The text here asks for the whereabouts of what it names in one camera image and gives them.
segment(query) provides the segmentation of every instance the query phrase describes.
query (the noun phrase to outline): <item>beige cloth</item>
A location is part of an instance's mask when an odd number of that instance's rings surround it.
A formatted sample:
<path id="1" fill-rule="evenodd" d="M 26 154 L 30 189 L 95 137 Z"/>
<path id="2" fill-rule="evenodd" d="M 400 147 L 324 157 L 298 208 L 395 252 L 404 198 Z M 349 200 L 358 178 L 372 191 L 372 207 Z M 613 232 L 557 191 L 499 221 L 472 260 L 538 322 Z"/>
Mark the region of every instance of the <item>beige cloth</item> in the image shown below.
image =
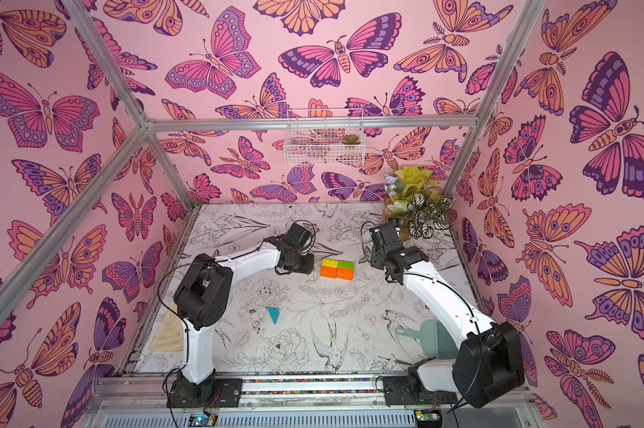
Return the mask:
<path id="1" fill-rule="evenodd" d="M 170 308 L 177 312 L 177 305 L 170 303 Z M 181 320 L 170 311 L 165 312 L 160 326 L 155 331 L 153 341 L 149 345 L 151 351 L 179 352 L 184 349 L 184 339 L 181 337 Z"/>

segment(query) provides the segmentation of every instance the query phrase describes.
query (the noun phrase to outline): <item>succulent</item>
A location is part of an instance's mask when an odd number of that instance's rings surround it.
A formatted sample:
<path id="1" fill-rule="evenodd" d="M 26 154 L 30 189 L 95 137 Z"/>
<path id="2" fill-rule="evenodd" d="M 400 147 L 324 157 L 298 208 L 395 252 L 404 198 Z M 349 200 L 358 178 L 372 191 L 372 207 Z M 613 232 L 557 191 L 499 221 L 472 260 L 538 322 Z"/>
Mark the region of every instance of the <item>succulent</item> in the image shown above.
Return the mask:
<path id="1" fill-rule="evenodd" d="M 354 146 L 359 143 L 360 143 L 360 137 L 353 134 L 346 135 L 345 138 L 343 139 L 343 144 L 347 144 L 349 146 Z"/>

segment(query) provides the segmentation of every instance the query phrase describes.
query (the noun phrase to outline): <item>potted plant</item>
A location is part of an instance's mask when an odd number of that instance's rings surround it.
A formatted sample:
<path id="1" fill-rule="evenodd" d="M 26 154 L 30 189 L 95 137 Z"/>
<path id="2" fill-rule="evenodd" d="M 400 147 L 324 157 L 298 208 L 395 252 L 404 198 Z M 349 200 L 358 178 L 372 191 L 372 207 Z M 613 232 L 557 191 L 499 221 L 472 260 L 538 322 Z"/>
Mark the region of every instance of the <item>potted plant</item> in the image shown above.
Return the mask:
<path id="1" fill-rule="evenodd" d="M 385 220 L 397 218 L 401 239 L 431 238 L 436 230 L 448 228 L 448 210 L 453 199 L 446 197 L 429 178 L 431 171 L 404 167 L 386 175 Z"/>

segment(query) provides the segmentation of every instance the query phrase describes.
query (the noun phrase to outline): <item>green block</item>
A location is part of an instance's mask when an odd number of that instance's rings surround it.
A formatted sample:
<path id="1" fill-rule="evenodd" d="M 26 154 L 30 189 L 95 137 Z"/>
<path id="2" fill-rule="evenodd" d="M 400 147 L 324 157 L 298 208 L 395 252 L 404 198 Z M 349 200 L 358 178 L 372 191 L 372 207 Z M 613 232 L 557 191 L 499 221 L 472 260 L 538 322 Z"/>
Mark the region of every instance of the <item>green block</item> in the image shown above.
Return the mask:
<path id="1" fill-rule="evenodd" d="M 355 270 L 355 263 L 353 263 L 352 261 L 339 261 L 338 262 L 338 268 L 339 269 Z"/>
<path id="2" fill-rule="evenodd" d="M 330 260 L 330 259 L 324 259 L 322 260 L 322 266 L 328 266 L 330 268 L 338 268 L 338 264 L 343 263 L 343 261 L 337 261 L 337 260 Z"/>

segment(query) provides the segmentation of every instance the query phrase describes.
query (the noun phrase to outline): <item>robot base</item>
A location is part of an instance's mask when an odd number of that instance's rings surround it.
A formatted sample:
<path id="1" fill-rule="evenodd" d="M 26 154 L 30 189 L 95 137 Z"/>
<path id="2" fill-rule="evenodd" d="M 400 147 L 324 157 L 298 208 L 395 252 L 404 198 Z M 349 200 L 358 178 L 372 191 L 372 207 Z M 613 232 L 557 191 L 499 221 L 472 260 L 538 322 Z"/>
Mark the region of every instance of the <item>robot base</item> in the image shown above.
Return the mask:
<path id="1" fill-rule="evenodd" d="M 177 379 L 172 382 L 167 407 L 205 407 L 212 402 L 216 394 L 219 394 L 219 397 L 213 407 L 238 407 L 242 384 L 243 379 L 215 379 L 215 371 L 210 373 L 206 380 L 196 384 L 191 383 L 179 372 Z"/>

